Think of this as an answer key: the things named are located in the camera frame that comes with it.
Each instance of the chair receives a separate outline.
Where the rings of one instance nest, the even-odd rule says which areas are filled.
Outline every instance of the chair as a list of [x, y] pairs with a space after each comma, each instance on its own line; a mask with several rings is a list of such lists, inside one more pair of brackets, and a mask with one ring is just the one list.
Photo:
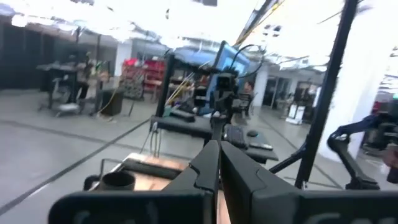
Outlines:
[[38, 111], [41, 111], [45, 107], [53, 110], [53, 105], [55, 103], [57, 105], [56, 117], [66, 112], [79, 112], [79, 105], [75, 103], [68, 103], [68, 100], [72, 94], [72, 88], [70, 88], [68, 85], [61, 85], [62, 81], [65, 81], [65, 79], [59, 77], [52, 80], [53, 87], [49, 90], [49, 97], [46, 102], [41, 102]]
[[53, 88], [49, 89], [47, 101], [40, 103], [39, 111], [46, 106], [51, 110], [54, 103], [65, 104], [68, 102], [72, 92], [68, 86], [60, 86], [61, 81], [63, 81], [62, 78], [54, 78], [52, 80]]

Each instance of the ceiling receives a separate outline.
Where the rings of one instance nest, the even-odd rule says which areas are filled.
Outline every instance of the ceiling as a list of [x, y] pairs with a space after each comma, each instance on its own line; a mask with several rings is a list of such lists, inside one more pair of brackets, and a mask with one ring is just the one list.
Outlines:
[[[358, 12], [362, 13], [369, 9], [371, 0], [360, 1]], [[84, 27], [103, 35], [102, 43], [109, 45], [114, 45], [114, 40], [124, 42], [138, 37], [171, 48], [189, 45], [207, 50], [217, 49], [222, 40], [235, 44], [251, 24], [256, 28], [242, 44], [265, 47], [270, 63], [280, 68], [324, 71], [344, 0], [218, 0], [216, 7], [193, 0], [76, 2], [0, 0], [0, 14], [17, 14], [19, 22], [29, 18], [30, 23], [64, 30], [65, 35], [78, 26]], [[81, 39], [91, 42], [96, 36], [84, 35]]]

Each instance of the white pillar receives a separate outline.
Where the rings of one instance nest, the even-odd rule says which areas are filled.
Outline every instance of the white pillar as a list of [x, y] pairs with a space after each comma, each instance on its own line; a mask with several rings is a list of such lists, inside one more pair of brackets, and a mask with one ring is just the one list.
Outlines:
[[262, 106], [262, 100], [264, 98], [264, 92], [267, 86], [269, 68], [267, 65], [263, 65], [257, 72], [256, 81], [254, 82], [254, 94], [253, 106]]
[[118, 43], [116, 49], [116, 60], [114, 62], [114, 76], [118, 77], [122, 75], [122, 65], [125, 59], [131, 58], [132, 52], [132, 41], [127, 40], [123, 43]]
[[[351, 26], [343, 66], [318, 148], [320, 155], [338, 162], [340, 159], [326, 141], [339, 126], [361, 121], [370, 114], [397, 40], [397, 32], [391, 27], [391, 21], [397, 21], [396, 0], [377, 0], [372, 4], [372, 9], [357, 15]], [[358, 154], [362, 138], [363, 133], [351, 135], [348, 150], [353, 157]]]

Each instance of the computer mouse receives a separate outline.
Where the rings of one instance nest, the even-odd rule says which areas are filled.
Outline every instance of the computer mouse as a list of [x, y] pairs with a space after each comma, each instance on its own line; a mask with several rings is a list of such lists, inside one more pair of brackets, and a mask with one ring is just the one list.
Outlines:
[[248, 131], [248, 136], [249, 137], [256, 137], [257, 135], [259, 135], [259, 133], [256, 130]]

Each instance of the wooden board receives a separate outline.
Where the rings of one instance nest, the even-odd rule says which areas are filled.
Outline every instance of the wooden board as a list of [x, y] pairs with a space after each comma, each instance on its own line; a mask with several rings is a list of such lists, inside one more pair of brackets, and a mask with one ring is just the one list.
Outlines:
[[[145, 161], [147, 163], [156, 164], [158, 166], [164, 166], [180, 170], [184, 170], [188, 166], [188, 164], [182, 164], [176, 161], [148, 157], [135, 153], [128, 155], [126, 159], [136, 159], [140, 161]], [[170, 183], [170, 180], [144, 175], [144, 174], [134, 173], [134, 176], [136, 177], [136, 186], [134, 190], [162, 190], [165, 186], [167, 186], [167, 184]], [[229, 220], [228, 209], [225, 203], [224, 193], [222, 191], [218, 191], [217, 223], [218, 224], [231, 223]]]

